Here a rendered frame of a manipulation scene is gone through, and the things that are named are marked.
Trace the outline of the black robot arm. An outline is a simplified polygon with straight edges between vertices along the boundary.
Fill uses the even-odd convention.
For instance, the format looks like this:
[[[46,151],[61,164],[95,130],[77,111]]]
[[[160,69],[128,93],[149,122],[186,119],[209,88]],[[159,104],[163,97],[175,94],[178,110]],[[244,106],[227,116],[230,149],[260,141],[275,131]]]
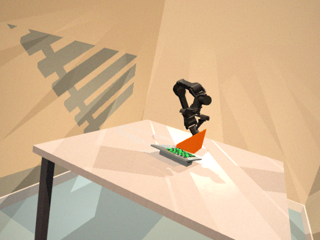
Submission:
[[[194,103],[208,106],[211,104],[212,98],[206,94],[206,90],[198,82],[191,83],[184,79],[180,79],[173,86],[173,92],[179,97],[182,108],[186,110],[186,114],[189,116],[185,128],[186,130],[189,129],[192,136],[194,136],[197,133],[200,133],[198,129],[196,130],[198,122],[194,116],[194,114],[199,113],[199,108],[197,106],[193,107],[192,105],[189,107],[185,96],[186,89],[189,90],[189,93],[194,97]]]

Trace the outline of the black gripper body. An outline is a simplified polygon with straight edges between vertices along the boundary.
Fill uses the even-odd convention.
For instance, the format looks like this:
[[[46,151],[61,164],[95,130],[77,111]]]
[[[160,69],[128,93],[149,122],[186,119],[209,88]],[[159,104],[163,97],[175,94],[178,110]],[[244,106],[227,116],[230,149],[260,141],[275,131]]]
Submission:
[[[192,116],[199,117],[201,120],[204,120],[204,121],[209,121],[209,120],[210,120],[210,117],[209,117],[209,116],[200,113],[201,108],[202,108],[202,104],[193,102],[191,105],[192,105],[192,107],[194,107],[194,108],[197,107],[198,110],[199,110],[197,115],[194,114],[194,115],[192,115]],[[184,114],[184,115],[188,115],[188,114],[186,114],[186,112],[187,112],[186,109],[181,108],[179,112],[182,113],[182,114]]]

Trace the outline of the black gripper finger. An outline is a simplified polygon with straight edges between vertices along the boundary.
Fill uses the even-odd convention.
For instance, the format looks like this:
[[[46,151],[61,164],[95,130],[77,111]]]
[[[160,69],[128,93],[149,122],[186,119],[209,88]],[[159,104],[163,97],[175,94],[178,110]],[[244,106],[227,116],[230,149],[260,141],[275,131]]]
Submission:
[[[197,126],[196,126],[196,130],[197,130],[204,122],[206,122],[206,120],[198,119],[198,123],[197,123]]]
[[[184,119],[184,126],[186,126],[189,115],[185,115],[185,114],[182,114],[182,115],[183,115],[183,119]]]

